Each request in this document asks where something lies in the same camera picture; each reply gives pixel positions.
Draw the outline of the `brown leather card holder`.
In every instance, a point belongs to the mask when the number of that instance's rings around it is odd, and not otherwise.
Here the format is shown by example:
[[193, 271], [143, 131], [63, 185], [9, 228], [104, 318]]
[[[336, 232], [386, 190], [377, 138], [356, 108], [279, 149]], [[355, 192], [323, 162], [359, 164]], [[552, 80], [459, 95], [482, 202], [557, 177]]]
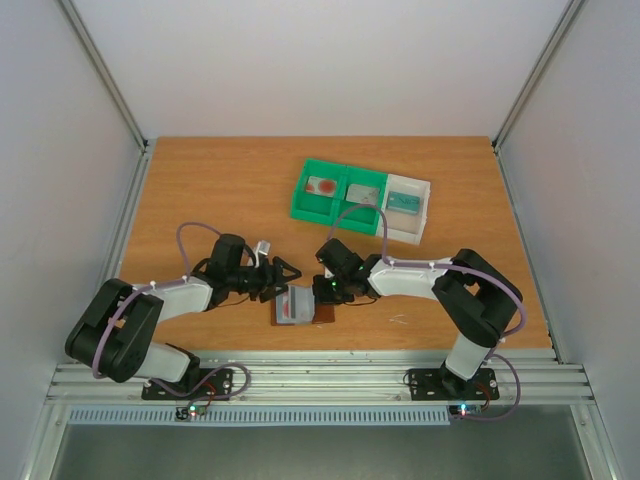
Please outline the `brown leather card holder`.
[[320, 304], [311, 287], [291, 285], [271, 302], [272, 326], [323, 325], [334, 322], [334, 306]]

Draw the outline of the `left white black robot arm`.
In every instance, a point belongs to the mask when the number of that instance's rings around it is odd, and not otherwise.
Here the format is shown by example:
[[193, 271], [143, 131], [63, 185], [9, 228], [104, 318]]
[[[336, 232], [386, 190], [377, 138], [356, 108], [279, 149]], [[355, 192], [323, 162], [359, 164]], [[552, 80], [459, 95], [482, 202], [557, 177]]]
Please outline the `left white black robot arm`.
[[263, 243], [252, 250], [242, 237], [223, 234], [209, 257], [176, 280], [138, 285], [107, 280], [72, 328], [64, 350], [97, 379], [147, 378], [177, 398], [189, 398], [205, 382], [200, 361], [180, 347], [154, 342], [158, 324], [218, 308], [232, 293], [271, 301], [301, 275], [280, 257], [269, 257]]

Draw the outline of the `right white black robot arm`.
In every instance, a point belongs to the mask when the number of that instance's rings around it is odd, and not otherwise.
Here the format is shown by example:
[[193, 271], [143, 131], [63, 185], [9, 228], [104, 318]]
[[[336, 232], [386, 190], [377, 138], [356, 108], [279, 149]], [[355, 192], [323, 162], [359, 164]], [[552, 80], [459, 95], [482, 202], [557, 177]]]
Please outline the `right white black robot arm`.
[[363, 259], [333, 238], [316, 252], [316, 259], [325, 268], [323, 275], [313, 278], [318, 305], [393, 296], [440, 304], [458, 330], [454, 346], [436, 374], [436, 384], [447, 399], [461, 399], [473, 389], [481, 365], [501, 340], [526, 325], [521, 292], [471, 249], [437, 261], [382, 254]]

